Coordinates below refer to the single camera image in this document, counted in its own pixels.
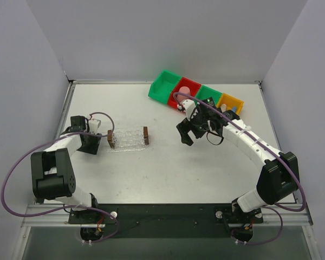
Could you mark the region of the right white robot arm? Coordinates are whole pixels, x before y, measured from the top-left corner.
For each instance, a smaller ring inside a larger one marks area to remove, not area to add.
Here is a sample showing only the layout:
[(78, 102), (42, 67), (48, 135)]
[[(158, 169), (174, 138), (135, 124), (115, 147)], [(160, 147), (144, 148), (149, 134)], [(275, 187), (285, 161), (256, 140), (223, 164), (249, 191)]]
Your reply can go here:
[(177, 125), (182, 143), (193, 144), (189, 132), (197, 139), (215, 134), (221, 140), (233, 143), (260, 170), (256, 187), (235, 199), (233, 210), (249, 213), (265, 205), (274, 205), (298, 189), (296, 156), (271, 147), (234, 111), (216, 108), (212, 99), (203, 103), (185, 99), (177, 109), (186, 114), (186, 118)]

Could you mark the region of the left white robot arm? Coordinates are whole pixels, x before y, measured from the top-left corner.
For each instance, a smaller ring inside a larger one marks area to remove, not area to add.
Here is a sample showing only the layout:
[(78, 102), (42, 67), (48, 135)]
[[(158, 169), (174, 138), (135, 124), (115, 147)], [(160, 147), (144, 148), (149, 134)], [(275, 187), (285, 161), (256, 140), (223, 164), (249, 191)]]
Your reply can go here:
[(72, 116), (61, 140), (30, 157), (32, 190), (36, 199), (74, 205), (72, 210), (81, 211), (81, 217), (89, 223), (100, 218), (98, 202), (93, 194), (76, 185), (70, 157), (76, 151), (97, 154), (101, 141), (100, 125), (98, 119)]

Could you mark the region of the pink cup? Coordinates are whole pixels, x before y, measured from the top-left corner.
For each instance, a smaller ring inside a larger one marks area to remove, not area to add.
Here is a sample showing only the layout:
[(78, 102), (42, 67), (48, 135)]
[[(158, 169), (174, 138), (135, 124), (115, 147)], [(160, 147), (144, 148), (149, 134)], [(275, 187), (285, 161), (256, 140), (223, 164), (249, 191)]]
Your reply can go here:
[[(180, 87), (180, 89), (178, 90), (179, 93), (181, 94), (187, 94), (190, 95), (190, 89), (187, 86), (182, 86)], [(182, 103), (185, 99), (188, 99), (187, 96), (181, 95), (181, 94), (177, 94), (177, 100), (179, 103)]]

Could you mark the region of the clear rack with brown ends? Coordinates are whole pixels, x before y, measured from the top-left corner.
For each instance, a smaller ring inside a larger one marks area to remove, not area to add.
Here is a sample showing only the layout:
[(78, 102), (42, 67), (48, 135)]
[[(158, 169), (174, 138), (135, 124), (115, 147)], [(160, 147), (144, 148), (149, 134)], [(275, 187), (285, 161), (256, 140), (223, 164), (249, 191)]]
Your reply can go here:
[(150, 145), (146, 126), (117, 128), (108, 131), (107, 142), (114, 151), (141, 151)]

